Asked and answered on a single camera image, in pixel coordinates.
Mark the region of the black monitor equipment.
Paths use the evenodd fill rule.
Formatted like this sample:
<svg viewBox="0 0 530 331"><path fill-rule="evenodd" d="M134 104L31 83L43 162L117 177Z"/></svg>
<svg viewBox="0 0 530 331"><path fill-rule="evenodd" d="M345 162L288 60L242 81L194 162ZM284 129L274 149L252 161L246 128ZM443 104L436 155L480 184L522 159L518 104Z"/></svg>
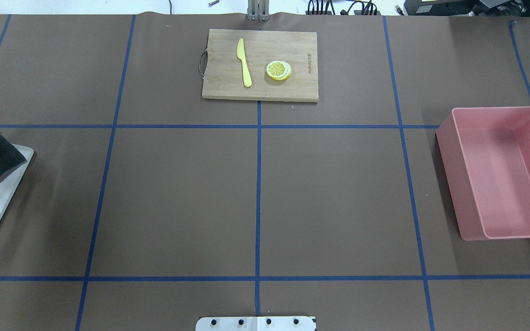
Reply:
<svg viewBox="0 0 530 331"><path fill-rule="evenodd" d="M405 0L409 16L530 17L530 0Z"/></svg>

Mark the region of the pink plastic bin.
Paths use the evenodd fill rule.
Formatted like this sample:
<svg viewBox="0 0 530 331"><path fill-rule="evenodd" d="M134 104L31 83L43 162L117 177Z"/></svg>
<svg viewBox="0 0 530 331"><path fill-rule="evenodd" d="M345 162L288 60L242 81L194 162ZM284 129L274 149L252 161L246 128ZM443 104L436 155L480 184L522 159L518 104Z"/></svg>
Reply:
<svg viewBox="0 0 530 331"><path fill-rule="evenodd" d="M436 137L461 238L530 239L530 106L455 108Z"/></svg>

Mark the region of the bamboo cutting board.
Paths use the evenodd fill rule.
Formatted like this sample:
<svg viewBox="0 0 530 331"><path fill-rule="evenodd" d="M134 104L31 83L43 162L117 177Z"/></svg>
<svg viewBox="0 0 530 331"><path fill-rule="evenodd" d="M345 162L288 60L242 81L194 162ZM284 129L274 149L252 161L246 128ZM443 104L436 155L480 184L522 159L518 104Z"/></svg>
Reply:
<svg viewBox="0 0 530 331"><path fill-rule="evenodd" d="M242 81L237 43L244 38L252 86ZM208 32L207 63L202 97L212 100L247 100L317 103L318 37L315 32L250 31L215 29ZM266 73L268 63L286 61L292 75L274 81Z"/></svg>

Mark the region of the white mounting plate with bolts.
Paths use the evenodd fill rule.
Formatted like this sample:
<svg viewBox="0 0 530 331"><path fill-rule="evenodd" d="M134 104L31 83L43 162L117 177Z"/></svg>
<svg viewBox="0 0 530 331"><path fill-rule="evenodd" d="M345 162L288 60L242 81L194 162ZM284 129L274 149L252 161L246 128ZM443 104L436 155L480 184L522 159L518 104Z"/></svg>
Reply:
<svg viewBox="0 0 530 331"><path fill-rule="evenodd" d="M196 331L316 331L310 316L233 316L198 319Z"/></svg>

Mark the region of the yellow lemon slices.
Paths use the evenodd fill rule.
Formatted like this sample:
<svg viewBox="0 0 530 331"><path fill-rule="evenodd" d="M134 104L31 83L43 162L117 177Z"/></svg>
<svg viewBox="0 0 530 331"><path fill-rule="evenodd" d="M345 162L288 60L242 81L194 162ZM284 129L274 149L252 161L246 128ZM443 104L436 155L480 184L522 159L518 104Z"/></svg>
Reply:
<svg viewBox="0 0 530 331"><path fill-rule="evenodd" d="M284 81L292 75L292 67L286 61L272 61L266 67L267 75L274 81Z"/></svg>

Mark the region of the yellow plastic knife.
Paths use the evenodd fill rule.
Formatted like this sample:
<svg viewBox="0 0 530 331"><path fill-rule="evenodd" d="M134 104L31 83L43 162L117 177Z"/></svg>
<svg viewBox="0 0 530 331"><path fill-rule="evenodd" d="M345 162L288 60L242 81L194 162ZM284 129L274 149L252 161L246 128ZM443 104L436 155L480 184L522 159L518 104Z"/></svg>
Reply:
<svg viewBox="0 0 530 331"><path fill-rule="evenodd" d="M252 86L252 76L250 75L250 71L248 69L248 61L246 59L244 38L240 38L238 40L236 54L237 54L237 58L241 62L242 83L246 88L250 88Z"/></svg>

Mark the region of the grey aluminium post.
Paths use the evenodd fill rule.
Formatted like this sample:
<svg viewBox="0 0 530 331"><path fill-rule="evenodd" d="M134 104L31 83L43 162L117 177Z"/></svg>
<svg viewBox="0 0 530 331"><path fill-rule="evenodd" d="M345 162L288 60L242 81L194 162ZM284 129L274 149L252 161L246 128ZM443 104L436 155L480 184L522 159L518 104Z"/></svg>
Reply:
<svg viewBox="0 0 530 331"><path fill-rule="evenodd" d="M269 0L248 0L248 21L269 21Z"/></svg>

